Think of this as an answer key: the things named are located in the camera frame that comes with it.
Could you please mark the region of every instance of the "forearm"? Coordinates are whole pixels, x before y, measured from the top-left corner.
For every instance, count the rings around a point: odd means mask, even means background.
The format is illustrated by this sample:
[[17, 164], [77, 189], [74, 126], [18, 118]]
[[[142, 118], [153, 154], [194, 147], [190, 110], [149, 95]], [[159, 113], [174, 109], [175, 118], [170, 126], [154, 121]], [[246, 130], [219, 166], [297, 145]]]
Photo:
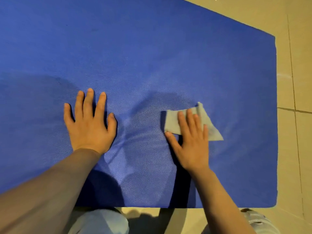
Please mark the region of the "forearm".
[[79, 149], [40, 176], [0, 196], [0, 233], [57, 233], [66, 224], [99, 154]]
[[213, 171], [206, 169], [191, 176], [201, 197], [212, 233], [255, 234]]

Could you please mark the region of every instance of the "mat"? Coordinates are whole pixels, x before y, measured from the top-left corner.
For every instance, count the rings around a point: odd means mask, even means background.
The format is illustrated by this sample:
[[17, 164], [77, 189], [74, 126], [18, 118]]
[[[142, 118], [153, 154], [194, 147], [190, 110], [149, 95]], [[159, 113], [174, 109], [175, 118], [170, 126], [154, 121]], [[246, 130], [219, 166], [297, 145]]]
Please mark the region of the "mat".
[[275, 38], [184, 0], [2, 0], [0, 192], [72, 149], [63, 104], [107, 93], [118, 134], [77, 205], [202, 207], [161, 131], [203, 103], [210, 167], [239, 207], [277, 197]]

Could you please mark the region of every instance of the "person's left arm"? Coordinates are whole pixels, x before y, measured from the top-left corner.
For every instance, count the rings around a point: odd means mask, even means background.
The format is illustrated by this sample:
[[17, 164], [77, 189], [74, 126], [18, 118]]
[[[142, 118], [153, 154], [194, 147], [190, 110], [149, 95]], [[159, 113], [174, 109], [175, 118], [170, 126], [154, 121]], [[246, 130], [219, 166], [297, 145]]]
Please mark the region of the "person's left arm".
[[108, 116], [104, 126], [106, 94], [102, 93], [93, 116], [94, 92], [78, 92], [75, 122], [71, 107], [64, 104], [64, 121], [73, 153], [40, 176], [0, 195], [0, 233], [60, 233], [80, 190], [101, 155], [116, 135], [117, 121]]

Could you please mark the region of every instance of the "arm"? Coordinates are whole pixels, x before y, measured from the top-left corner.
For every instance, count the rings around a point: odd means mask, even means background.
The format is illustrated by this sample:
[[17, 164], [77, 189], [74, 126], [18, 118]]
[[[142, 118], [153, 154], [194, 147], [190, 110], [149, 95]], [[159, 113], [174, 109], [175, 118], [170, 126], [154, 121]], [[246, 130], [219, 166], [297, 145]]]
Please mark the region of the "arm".
[[204, 207], [209, 229], [221, 234], [255, 234], [243, 214], [225, 191], [208, 164], [208, 129], [201, 129], [197, 114], [187, 111], [187, 121], [178, 113], [183, 144], [179, 145], [170, 132], [165, 135], [178, 160], [194, 180]]
[[64, 105], [73, 153], [40, 176], [0, 195], [0, 233], [60, 233], [76, 203], [80, 190], [101, 155], [115, 137], [117, 122], [108, 116], [104, 126], [106, 95], [102, 93], [93, 117], [93, 90], [86, 98], [78, 92], [75, 119]]

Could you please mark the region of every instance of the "person's right arm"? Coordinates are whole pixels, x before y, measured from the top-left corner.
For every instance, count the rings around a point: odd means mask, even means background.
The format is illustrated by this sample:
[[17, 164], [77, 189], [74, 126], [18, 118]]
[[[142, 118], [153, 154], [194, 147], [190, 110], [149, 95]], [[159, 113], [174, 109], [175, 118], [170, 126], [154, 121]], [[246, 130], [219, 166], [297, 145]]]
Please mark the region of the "person's right arm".
[[183, 144], [170, 132], [165, 135], [182, 167], [191, 175], [199, 192], [209, 229], [220, 234], [255, 234], [251, 225], [225, 191], [208, 164], [208, 129], [201, 129], [197, 114], [187, 110], [187, 120], [178, 113]]

